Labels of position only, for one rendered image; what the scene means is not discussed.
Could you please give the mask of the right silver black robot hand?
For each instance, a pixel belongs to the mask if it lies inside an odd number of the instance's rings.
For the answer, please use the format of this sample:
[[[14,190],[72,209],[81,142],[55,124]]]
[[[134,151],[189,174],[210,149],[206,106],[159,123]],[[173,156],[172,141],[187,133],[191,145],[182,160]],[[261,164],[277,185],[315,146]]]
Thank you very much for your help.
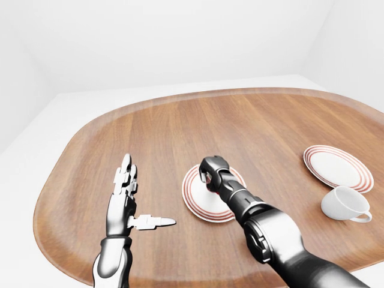
[[[234,191],[230,181],[237,183],[238,179],[231,174],[228,162],[221,156],[205,157],[199,166],[199,175],[210,192],[218,193],[227,202]]]

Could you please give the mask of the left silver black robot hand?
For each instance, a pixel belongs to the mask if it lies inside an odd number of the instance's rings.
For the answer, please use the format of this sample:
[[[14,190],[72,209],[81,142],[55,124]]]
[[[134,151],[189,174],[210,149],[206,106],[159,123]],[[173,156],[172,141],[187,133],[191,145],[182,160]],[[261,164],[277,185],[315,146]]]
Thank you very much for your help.
[[[158,227],[172,226],[176,220],[167,217],[153,217],[142,214],[135,217],[137,204],[134,195],[138,190],[137,166],[131,155],[125,154],[121,166],[117,168],[113,180],[115,185],[109,200],[106,216],[107,236],[128,236],[132,228],[155,230]]]

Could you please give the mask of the white plate with red rings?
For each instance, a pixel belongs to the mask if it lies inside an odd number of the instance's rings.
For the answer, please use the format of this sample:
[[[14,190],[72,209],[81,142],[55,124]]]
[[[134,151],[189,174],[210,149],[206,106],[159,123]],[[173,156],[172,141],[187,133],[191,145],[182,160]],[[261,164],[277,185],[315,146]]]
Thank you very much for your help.
[[[313,145],[304,151],[303,160],[317,179],[333,188],[347,186],[367,193],[374,186],[369,169],[344,150],[328,145]]]
[[[235,219],[234,213],[217,193],[210,192],[199,175],[199,165],[193,166],[182,182],[182,198],[187,208],[197,217],[212,223]]]

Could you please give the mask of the white mug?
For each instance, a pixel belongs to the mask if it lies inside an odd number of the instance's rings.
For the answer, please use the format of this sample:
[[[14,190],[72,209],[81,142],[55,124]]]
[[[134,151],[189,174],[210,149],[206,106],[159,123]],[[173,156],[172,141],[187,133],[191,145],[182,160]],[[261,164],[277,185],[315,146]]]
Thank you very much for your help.
[[[334,220],[367,223],[373,218],[368,200],[358,191],[346,186],[335,187],[326,194],[320,207],[327,217]]]

